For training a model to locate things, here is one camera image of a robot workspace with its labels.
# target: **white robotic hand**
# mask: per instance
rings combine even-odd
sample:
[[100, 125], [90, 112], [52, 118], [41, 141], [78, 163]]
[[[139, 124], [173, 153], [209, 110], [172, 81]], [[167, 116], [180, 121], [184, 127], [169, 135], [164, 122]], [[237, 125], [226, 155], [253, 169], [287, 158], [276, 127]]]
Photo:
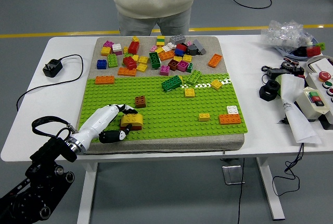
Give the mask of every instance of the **white robotic hand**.
[[70, 135], [66, 143], [77, 155], [84, 154], [90, 147], [92, 139], [100, 138], [103, 143], [122, 141], [129, 133], [132, 125], [124, 131], [102, 131], [116, 118], [119, 112], [137, 114], [137, 111], [126, 104], [107, 105], [97, 109], [81, 126], [78, 133]]

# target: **control box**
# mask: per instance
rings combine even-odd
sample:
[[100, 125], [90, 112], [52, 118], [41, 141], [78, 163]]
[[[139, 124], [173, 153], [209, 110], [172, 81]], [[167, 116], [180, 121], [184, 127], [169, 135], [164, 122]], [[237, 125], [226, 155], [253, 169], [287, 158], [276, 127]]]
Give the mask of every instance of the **control box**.
[[333, 79], [322, 82], [319, 80], [319, 73], [309, 73], [305, 80], [309, 87], [319, 90], [329, 106], [329, 112], [319, 117], [323, 128], [333, 129]]

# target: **red button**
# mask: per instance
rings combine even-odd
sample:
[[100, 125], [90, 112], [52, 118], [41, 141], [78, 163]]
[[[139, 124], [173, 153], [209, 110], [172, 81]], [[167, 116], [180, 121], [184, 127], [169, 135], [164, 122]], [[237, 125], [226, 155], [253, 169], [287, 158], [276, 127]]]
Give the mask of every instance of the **red button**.
[[322, 71], [319, 73], [319, 80], [322, 82], [326, 82], [329, 79], [331, 79], [331, 75], [328, 72]]

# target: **orange lego brick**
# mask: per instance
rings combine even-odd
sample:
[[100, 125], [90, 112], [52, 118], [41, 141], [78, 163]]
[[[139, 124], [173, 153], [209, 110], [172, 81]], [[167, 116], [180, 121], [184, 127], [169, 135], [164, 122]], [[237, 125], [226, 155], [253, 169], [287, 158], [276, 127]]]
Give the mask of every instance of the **orange lego brick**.
[[100, 76], [95, 79], [96, 85], [114, 84], [114, 76]]
[[221, 125], [239, 124], [239, 123], [241, 123], [239, 114], [219, 115], [219, 120], [220, 120], [220, 124]]
[[216, 68], [217, 65], [219, 64], [219, 62], [221, 61], [222, 56], [218, 55], [218, 54], [214, 54], [212, 59], [210, 59], [210, 61], [208, 62], [208, 66], [212, 67], [212, 68]]
[[120, 67], [118, 70], [119, 76], [134, 77], [136, 75], [136, 69], [129, 70], [127, 68]]
[[161, 61], [173, 59], [174, 56], [175, 56], [175, 51], [168, 51], [158, 54], [158, 57], [160, 58]]

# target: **pink lego brick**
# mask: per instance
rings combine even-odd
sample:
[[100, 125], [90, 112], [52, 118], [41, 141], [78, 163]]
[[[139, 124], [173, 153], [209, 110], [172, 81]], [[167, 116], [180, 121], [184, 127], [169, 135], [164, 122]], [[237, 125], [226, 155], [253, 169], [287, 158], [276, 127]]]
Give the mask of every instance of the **pink lego brick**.
[[180, 70], [180, 71], [182, 71], [182, 72], [185, 72], [186, 69], [187, 69], [187, 67], [188, 67], [188, 64], [189, 64], [189, 63], [187, 63], [187, 62], [181, 60], [181, 61], [178, 63], [178, 65], [177, 65], [177, 69]]
[[155, 52], [155, 50], [157, 50], [157, 46], [156, 45], [154, 45], [153, 47], [151, 47], [150, 52]]
[[103, 47], [110, 47], [110, 48], [112, 48], [113, 45], [114, 45], [113, 42], [106, 41], [105, 44], [103, 44]]
[[169, 72], [170, 72], [170, 67], [169, 66], [165, 66], [165, 65], [161, 66], [161, 70], [160, 70], [160, 75], [161, 76], [168, 76]]

